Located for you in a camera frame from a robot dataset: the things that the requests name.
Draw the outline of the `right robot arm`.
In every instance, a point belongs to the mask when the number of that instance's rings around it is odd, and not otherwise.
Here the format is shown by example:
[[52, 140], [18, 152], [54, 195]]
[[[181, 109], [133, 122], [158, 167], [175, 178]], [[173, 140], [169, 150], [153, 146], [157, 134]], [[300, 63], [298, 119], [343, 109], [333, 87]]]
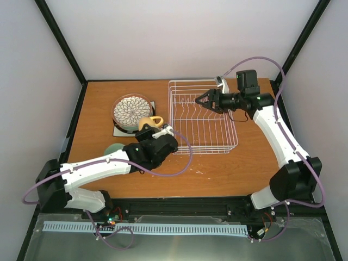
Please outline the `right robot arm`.
[[255, 70], [236, 73], [238, 92], [230, 92], [226, 80], [216, 78], [217, 87], [197, 97], [195, 102], [218, 114], [243, 110], [261, 129], [278, 162], [279, 170], [269, 185], [250, 196], [255, 209], [275, 207], [280, 203], [306, 205], [297, 200], [319, 186], [322, 163], [296, 141], [285, 125], [270, 93], [261, 93]]

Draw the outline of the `yellow mug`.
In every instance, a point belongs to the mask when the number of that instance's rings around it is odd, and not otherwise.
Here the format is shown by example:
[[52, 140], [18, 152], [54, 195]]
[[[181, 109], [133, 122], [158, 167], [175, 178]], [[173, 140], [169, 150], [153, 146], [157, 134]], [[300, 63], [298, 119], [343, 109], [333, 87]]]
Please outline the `yellow mug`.
[[163, 124], [164, 119], [160, 116], [142, 117], [139, 120], [138, 130], [141, 131], [145, 126], [150, 126], [155, 132], [159, 132]]

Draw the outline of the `green celadon bowl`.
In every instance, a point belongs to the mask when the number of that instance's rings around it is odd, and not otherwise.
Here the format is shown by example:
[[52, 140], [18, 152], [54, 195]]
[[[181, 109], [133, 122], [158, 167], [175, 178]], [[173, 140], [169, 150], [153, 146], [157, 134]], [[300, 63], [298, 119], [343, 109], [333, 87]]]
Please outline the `green celadon bowl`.
[[121, 143], [114, 143], [114, 144], [111, 144], [110, 146], [108, 146], [105, 151], [104, 151], [104, 155], [109, 155], [109, 154], [112, 154], [118, 150], [121, 150], [123, 149], [124, 147], [124, 144], [121, 144]]

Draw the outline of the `white wire dish rack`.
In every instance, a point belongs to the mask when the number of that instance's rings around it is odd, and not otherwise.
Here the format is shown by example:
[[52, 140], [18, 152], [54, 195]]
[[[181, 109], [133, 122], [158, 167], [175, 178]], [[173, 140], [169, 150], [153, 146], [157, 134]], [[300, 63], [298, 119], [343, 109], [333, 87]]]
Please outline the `white wire dish rack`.
[[169, 125], [191, 144], [177, 137], [177, 154], [228, 154], [238, 145], [231, 114], [217, 114], [195, 103], [216, 87], [213, 79], [181, 79], [168, 83]]

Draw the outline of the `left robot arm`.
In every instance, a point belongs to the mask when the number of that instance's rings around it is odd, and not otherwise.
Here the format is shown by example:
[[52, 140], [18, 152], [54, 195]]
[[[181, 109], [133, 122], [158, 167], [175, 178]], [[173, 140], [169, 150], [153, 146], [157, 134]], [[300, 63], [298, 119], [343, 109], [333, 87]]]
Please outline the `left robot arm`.
[[95, 213], [101, 219], [109, 218], [113, 205], [108, 192], [86, 190], [83, 185], [111, 176], [151, 171], [178, 150], [173, 128], [168, 124], [161, 129], [145, 124], [135, 137], [135, 143], [92, 160], [71, 164], [47, 161], [35, 181], [40, 210], [52, 213], [74, 208]]

